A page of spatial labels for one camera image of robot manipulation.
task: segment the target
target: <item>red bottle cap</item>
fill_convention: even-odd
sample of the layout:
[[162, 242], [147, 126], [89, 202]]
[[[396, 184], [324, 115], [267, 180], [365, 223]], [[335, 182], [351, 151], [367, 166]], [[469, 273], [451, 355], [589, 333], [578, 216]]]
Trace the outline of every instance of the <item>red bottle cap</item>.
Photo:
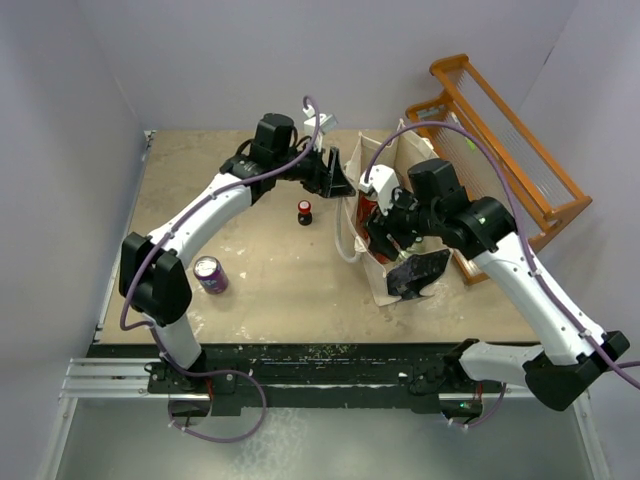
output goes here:
[[302, 200], [300, 203], [298, 203], [298, 211], [303, 215], [310, 213], [311, 204], [306, 200]]

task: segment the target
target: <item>wooden rack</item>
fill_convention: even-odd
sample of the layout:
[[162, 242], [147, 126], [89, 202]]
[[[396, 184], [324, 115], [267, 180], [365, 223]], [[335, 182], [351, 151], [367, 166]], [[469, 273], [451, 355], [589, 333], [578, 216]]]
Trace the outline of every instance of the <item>wooden rack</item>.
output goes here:
[[[438, 60], [430, 72], [444, 87], [442, 93], [409, 107], [407, 117], [411, 122], [456, 123], [479, 138], [500, 163], [527, 214], [525, 231], [532, 248], [541, 250], [591, 203], [591, 197], [558, 165], [467, 55]], [[418, 133], [431, 141], [440, 157], [453, 163], [472, 197], [492, 196], [507, 205], [495, 172], [471, 142], [444, 128], [421, 128]], [[454, 257], [467, 283], [486, 279], [459, 252]]]

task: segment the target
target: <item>white paper bag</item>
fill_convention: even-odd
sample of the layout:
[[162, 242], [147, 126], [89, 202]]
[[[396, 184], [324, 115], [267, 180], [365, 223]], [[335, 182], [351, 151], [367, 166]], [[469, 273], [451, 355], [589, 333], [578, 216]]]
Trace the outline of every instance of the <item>white paper bag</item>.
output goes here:
[[[398, 130], [402, 127], [404, 127], [404, 122], [400, 120]], [[360, 176], [366, 170], [371, 157], [373, 157], [374, 152], [379, 146], [380, 142], [368, 138], [360, 132], [358, 143], [351, 155], [351, 160], [345, 165], [347, 178], [356, 189]], [[411, 186], [406, 178], [407, 170], [418, 162], [435, 157], [437, 157], [437, 155], [431, 148], [430, 142], [420, 137], [417, 133], [409, 131], [394, 139], [393, 142], [383, 150], [376, 164], [386, 165], [395, 169], [400, 176], [401, 184], [408, 190], [411, 190]], [[367, 250], [367, 241], [357, 233], [356, 215], [360, 195], [361, 193], [358, 192], [357, 196], [349, 197], [342, 201], [344, 210], [342, 212], [341, 225], [342, 238], [344, 239], [343, 244], [350, 245], [352, 241], [349, 238], [353, 239], [353, 251], [361, 253], [360, 261], [362, 261], [364, 265], [376, 305], [389, 305], [401, 299], [399, 296], [389, 295], [387, 290], [387, 272], [390, 271], [394, 265], [387, 264], [385, 266], [378, 262]]]

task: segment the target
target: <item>wooden table surface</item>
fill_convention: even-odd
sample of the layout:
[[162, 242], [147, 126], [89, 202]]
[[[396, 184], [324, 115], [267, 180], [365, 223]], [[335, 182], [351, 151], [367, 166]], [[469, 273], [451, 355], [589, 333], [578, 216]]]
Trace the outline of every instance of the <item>wooden table surface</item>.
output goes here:
[[[366, 131], [382, 140], [388, 132]], [[211, 181], [247, 131], [158, 132], [146, 166], [131, 230], [142, 235], [166, 223]], [[351, 157], [358, 131], [331, 132], [325, 146]], [[310, 226], [297, 223], [297, 204], [312, 203]], [[220, 259], [230, 279], [221, 295], [206, 294], [193, 277], [189, 319], [203, 343], [339, 343], [532, 341], [536, 337], [495, 284], [467, 287], [451, 262], [425, 298], [378, 307], [362, 265], [345, 263], [335, 250], [335, 200], [279, 182], [255, 206], [231, 220], [200, 255]], [[123, 299], [111, 295], [101, 343], [151, 343], [145, 328], [122, 332]], [[129, 322], [139, 319], [131, 311]]]

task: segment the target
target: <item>floor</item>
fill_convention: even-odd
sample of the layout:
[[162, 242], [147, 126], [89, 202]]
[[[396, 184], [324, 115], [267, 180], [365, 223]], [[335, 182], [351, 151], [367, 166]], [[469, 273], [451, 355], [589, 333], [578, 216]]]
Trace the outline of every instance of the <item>floor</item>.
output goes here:
[[[237, 435], [256, 416], [245, 409], [195, 428]], [[533, 398], [505, 401], [467, 432], [400, 409], [272, 408], [255, 435], [230, 445], [167, 428], [166, 418], [166, 399], [80, 399], [56, 478], [593, 479], [576, 412]]]
[[[331, 132], [343, 163], [358, 131]], [[366, 131], [382, 140], [389, 132]], [[211, 181], [224, 160], [253, 132], [158, 132], [133, 213], [142, 235], [166, 223]], [[312, 203], [313, 223], [297, 223], [297, 204]], [[335, 200], [313, 197], [299, 184], [279, 182], [255, 206], [227, 223], [201, 254], [218, 258], [231, 280], [221, 295], [206, 294], [187, 270], [194, 296], [189, 319], [197, 339], [217, 342], [457, 342], [534, 341], [535, 335], [491, 281], [467, 287], [457, 266], [424, 298], [378, 307], [362, 265], [349, 265], [333, 243]], [[100, 341], [151, 343], [144, 328], [122, 332], [123, 300], [109, 300]], [[129, 313], [129, 322], [138, 318]]]

